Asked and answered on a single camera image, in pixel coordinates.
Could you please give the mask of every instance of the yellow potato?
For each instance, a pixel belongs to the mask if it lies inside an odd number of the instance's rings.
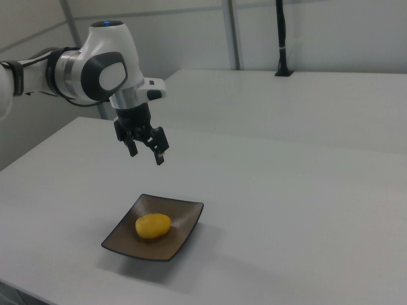
[[[171,227],[170,217],[164,214],[147,214],[135,221],[135,230],[142,238],[157,238]]]

